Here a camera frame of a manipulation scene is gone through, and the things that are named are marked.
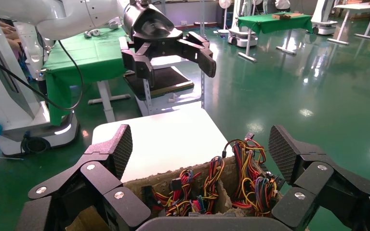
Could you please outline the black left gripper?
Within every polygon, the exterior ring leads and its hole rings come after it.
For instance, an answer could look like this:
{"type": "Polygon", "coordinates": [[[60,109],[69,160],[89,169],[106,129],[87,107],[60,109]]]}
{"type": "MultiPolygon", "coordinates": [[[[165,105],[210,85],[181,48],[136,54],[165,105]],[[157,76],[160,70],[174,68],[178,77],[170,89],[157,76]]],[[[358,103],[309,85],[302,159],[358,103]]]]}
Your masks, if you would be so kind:
{"type": "Polygon", "coordinates": [[[135,72],[137,78],[155,85],[151,59],[178,56],[197,63],[208,77],[215,77],[217,63],[210,50],[210,42],[191,31],[183,38],[172,21],[152,4],[131,2],[123,16],[124,29],[130,38],[119,37],[124,67],[135,72]]]}

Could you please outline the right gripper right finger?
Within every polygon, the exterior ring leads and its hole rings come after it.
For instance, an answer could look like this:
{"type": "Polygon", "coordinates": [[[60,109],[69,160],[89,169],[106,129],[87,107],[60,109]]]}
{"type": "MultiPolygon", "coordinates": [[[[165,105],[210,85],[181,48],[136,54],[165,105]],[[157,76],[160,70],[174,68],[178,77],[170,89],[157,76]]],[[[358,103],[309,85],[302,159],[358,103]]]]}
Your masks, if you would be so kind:
{"type": "Polygon", "coordinates": [[[370,231],[370,180],[337,165],[319,146],[294,139],[281,125],[270,130],[268,150],[290,189],[272,216],[303,231],[318,209],[353,231],[370,231]]]}

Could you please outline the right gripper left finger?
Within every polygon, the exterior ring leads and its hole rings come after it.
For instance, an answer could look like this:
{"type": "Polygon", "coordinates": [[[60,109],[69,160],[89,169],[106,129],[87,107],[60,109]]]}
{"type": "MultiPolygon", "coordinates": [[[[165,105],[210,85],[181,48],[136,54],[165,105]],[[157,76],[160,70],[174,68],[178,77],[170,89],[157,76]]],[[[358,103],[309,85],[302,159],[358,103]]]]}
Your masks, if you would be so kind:
{"type": "Polygon", "coordinates": [[[127,124],[110,140],[90,145],[75,165],[28,192],[16,230],[63,231],[90,207],[113,231],[138,229],[151,211],[121,181],[132,150],[127,124]]]}

